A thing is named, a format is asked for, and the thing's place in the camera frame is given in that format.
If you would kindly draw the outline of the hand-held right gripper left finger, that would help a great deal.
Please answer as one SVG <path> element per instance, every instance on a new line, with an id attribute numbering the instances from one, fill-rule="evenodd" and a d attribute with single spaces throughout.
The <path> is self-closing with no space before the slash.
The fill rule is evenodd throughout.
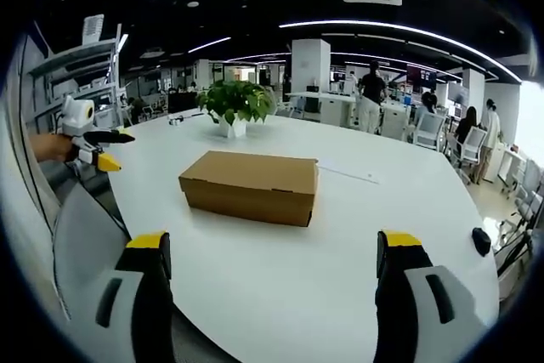
<path id="1" fill-rule="evenodd" d="M 170 235 L 139 235 L 89 289 L 92 362 L 174 362 Z"/>

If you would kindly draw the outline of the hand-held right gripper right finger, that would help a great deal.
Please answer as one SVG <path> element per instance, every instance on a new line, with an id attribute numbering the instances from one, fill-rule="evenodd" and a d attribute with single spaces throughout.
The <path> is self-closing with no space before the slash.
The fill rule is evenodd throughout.
<path id="1" fill-rule="evenodd" d="M 408 233 L 377 233 L 375 305 L 375 362 L 458 362 L 480 337 L 472 293 Z"/>

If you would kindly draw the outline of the person's left hand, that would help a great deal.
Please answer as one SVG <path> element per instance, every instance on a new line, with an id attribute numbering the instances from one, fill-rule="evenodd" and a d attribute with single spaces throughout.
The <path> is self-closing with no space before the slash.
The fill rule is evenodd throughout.
<path id="1" fill-rule="evenodd" d="M 64 134 L 34 134 L 29 140 L 38 162 L 71 162 L 77 158 L 78 148 L 72 138 Z"/>

